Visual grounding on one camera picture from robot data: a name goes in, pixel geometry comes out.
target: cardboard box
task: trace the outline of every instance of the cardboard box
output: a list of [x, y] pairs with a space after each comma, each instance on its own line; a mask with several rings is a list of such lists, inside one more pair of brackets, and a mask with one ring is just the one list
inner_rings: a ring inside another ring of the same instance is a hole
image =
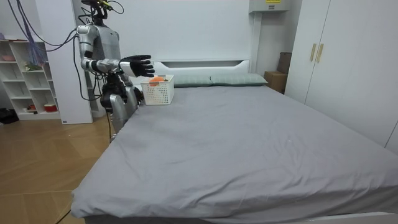
[[292, 59], [292, 53], [288, 52], [280, 53], [278, 68], [276, 70], [285, 74], [289, 74], [291, 59]]
[[267, 80], [267, 86], [281, 94], [285, 93], [287, 74], [282, 72], [265, 72], [264, 78]]

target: wooden floor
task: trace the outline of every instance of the wooden floor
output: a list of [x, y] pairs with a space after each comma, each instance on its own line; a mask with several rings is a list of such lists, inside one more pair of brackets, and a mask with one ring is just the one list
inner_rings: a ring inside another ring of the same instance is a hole
[[[18, 121], [0, 127], [0, 223], [54, 224], [71, 191], [109, 144], [106, 117], [93, 124]], [[84, 223], [70, 214], [63, 224]]]

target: white headboard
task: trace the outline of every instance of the white headboard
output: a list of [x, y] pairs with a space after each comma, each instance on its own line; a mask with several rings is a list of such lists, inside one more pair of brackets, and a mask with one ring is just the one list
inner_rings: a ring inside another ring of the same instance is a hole
[[[249, 73], [250, 60], [244, 58], [224, 60], [155, 60], [156, 75], [209, 75]], [[139, 85], [144, 77], [131, 78]]]

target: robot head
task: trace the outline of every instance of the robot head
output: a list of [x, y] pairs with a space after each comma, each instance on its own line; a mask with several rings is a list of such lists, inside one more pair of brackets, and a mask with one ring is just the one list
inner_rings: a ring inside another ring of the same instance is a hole
[[99, 26], [108, 18], [108, 11], [113, 10], [108, 0], [81, 0], [81, 3], [91, 7], [93, 22]]

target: door handle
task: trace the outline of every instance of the door handle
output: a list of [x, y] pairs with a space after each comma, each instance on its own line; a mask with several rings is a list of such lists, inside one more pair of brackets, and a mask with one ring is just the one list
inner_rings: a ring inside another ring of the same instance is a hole
[[319, 46], [319, 51], [318, 51], [318, 54], [317, 54], [317, 62], [318, 63], [321, 61], [322, 51], [323, 51], [323, 44], [321, 44]]
[[312, 51], [311, 51], [311, 57], [310, 57], [310, 61], [313, 61], [313, 55], [315, 54], [315, 49], [317, 48], [317, 44], [313, 44], [312, 45]]

